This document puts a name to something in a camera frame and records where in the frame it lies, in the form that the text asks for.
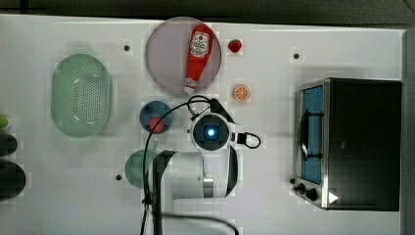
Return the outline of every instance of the oven knob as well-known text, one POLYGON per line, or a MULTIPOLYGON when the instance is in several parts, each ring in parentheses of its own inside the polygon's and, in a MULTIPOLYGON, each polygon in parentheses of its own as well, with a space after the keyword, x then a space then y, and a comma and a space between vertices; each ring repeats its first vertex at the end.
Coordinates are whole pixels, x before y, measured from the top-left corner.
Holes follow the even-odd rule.
POLYGON ((305 197, 307 197, 311 201, 317 200, 317 191, 315 189, 307 189, 305 190, 305 197))
POLYGON ((298 191, 300 195, 303 195, 305 192, 305 186, 300 183, 297 187, 294 187, 294 190, 298 191))

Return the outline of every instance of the black toaster oven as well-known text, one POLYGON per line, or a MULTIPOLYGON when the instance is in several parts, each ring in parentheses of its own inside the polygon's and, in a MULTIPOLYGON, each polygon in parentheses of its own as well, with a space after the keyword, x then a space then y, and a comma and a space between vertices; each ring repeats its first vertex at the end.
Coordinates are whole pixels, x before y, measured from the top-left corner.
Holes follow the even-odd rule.
POLYGON ((296 194, 326 210, 398 211, 401 82, 327 78, 300 87, 296 194))

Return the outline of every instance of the blue bowl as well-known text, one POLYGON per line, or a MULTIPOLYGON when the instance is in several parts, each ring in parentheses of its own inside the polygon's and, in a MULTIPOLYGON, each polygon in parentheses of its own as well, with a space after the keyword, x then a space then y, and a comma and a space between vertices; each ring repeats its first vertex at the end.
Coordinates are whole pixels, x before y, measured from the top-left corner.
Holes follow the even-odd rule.
MULTIPOLYGON (((153 118, 161 118, 168 111, 170 107, 161 101, 152 101, 146 104, 140 112, 140 123, 145 130, 151 132, 150 120, 153 118)), ((167 131, 173 123, 173 114, 167 115, 162 121, 164 122, 164 131, 167 131)))

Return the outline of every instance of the orange slice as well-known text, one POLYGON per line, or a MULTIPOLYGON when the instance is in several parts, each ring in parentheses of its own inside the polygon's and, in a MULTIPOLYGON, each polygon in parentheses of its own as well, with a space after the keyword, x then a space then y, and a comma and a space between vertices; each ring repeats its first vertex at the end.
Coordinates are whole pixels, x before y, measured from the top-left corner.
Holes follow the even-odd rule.
POLYGON ((234 89, 234 98, 237 101, 246 101, 248 98, 250 98, 250 95, 250 88, 246 85, 239 85, 234 89))

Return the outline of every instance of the round plate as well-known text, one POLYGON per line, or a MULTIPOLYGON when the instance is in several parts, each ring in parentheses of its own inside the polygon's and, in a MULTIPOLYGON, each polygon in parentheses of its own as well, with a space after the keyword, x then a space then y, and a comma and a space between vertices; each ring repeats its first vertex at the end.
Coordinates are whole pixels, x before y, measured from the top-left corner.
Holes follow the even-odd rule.
MULTIPOLYGON (((184 92, 187 55, 193 28, 202 22, 192 18, 173 18, 159 25, 146 46, 146 64, 153 80, 173 96, 188 96, 184 92)), ((213 38, 207 65, 195 87, 198 92, 207 87, 219 72, 220 45, 213 38)))

